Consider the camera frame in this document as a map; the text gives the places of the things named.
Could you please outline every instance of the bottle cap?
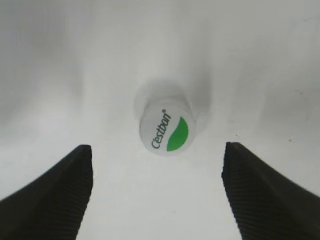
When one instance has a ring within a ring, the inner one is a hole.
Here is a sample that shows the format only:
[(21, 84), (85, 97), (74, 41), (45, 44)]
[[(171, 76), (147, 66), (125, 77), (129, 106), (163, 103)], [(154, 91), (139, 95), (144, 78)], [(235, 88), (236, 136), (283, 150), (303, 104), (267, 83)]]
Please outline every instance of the bottle cap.
[(185, 101), (163, 99), (147, 105), (140, 119), (140, 138), (145, 147), (161, 156), (185, 151), (195, 136), (195, 121)]

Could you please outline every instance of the bottle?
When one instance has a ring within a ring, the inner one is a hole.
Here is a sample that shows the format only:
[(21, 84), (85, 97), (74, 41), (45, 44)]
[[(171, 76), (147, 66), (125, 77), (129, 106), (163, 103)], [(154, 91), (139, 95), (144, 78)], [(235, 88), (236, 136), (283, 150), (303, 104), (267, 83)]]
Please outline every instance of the bottle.
[(196, 122), (182, 89), (162, 80), (152, 82), (139, 94), (139, 135), (144, 146), (160, 156), (185, 151), (195, 137)]

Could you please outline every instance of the white surface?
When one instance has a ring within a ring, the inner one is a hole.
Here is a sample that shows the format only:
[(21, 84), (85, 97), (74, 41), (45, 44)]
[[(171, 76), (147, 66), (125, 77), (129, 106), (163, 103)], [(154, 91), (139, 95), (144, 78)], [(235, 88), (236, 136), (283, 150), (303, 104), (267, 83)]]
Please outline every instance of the white surface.
[[(318, 0), (2, 0), (0, 198), (91, 144), (79, 240), (239, 240), (226, 141), (320, 194), (319, 23)], [(178, 157), (139, 140), (151, 78), (179, 79), (202, 119)]]

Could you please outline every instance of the cestbon logo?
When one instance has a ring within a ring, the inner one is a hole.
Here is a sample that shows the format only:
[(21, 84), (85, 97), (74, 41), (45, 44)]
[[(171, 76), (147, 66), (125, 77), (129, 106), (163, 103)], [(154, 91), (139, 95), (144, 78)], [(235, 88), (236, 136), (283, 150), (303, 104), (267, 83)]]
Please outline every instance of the cestbon logo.
[[(157, 126), (155, 137), (152, 139), (151, 146), (154, 149), (159, 149), (163, 138), (166, 134), (167, 127), (170, 124), (171, 116), (167, 114), (165, 109), (162, 110), (163, 116), (161, 123)], [(166, 151), (172, 152), (181, 148), (188, 139), (189, 128), (186, 120), (180, 116), (179, 123), (166, 144)]]

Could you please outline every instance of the green leaf logo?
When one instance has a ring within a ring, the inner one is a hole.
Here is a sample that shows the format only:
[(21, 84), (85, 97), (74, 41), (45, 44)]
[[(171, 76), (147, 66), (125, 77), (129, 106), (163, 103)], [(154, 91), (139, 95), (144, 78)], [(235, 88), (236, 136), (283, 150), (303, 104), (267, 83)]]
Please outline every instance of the green leaf logo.
[(188, 139), (189, 129), (186, 120), (183, 117), (180, 117), (180, 121), (172, 135), (168, 140), (166, 150), (168, 152), (175, 151), (181, 148)]

